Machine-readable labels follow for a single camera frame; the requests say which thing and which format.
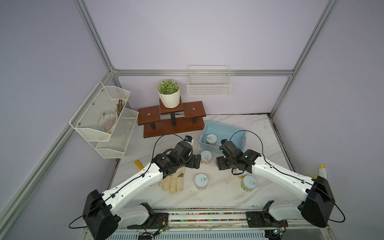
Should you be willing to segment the yellow label can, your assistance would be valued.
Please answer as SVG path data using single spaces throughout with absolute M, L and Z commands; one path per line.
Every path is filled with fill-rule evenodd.
M 247 171 L 241 171 L 239 169 L 233 169 L 232 173 L 234 176 L 236 176 L 240 179 L 243 179 L 245 176 L 247 176 L 249 174 Z

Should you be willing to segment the tan label can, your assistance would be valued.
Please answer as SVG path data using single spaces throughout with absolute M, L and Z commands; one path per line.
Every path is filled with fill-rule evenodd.
M 218 137 L 215 134 L 208 134 L 206 136 L 206 143 L 215 146 L 217 144 Z

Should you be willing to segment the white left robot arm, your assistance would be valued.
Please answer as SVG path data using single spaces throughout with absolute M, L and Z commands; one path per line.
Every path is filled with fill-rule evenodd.
M 201 155 L 194 154 L 193 146 L 180 141 L 173 149 L 157 154 L 151 163 L 116 187 L 100 193 L 90 192 L 86 198 L 82 218 L 95 240 L 105 240 L 118 227 L 142 225 L 153 215 L 152 208 L 140 204 L 132 211 L 123 211 L 123 207 L 146 188 L 175 174 L 183 167 L 198 169 Z

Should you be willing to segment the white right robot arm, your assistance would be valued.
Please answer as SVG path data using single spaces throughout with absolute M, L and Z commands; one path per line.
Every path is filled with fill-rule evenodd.
M 267 160 L 253 150 L 243 152 L 233 142 L 222 140 L 222 156 L 217 159 L 219 170 L 237 169 L 249 176 L 261 176 L 296 196 L 292 204 L 270 202 L 267 216 L 275 221 L 304 219 L 313 226 L 325 228 L 336 201 L 326 178 L 315 179 L 294 173 Z

